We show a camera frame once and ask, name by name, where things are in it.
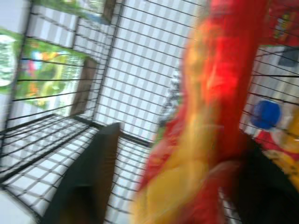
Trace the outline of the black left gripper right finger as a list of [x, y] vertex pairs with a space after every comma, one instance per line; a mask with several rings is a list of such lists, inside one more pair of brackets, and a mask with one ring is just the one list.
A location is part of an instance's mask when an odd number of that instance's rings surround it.
[[241, 168], [230, 199], [242, 224], [299, 224], [299, 190], [248, 134], [240, 137]]

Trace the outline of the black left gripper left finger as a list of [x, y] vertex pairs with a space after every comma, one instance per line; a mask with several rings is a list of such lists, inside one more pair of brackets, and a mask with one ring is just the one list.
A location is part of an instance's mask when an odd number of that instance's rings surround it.
[[120, 123], [101, 128], [66, 170], [41, 224], [103, 224], [112, 189]]

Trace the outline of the yellow red blue snack bag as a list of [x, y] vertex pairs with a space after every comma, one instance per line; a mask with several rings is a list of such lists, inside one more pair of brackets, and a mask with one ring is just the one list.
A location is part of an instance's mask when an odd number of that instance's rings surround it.
[[299, 191], [299, 105], [261, 100], [250, 122], [259, 129], [255, 140]]

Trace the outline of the green cereal box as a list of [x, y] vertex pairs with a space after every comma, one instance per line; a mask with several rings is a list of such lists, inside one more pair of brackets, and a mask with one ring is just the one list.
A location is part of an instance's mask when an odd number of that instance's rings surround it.
[[15, 99], [62, 116], [82, 114], [98, 67], [83, 53], [0, 28], [0, 93], [9, 94], [16, 74]]

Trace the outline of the green box at top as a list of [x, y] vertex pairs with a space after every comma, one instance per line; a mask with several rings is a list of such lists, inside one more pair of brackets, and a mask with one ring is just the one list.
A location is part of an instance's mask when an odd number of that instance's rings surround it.
[[116, 0], [34, 0], [37, 5], [110, 25]]

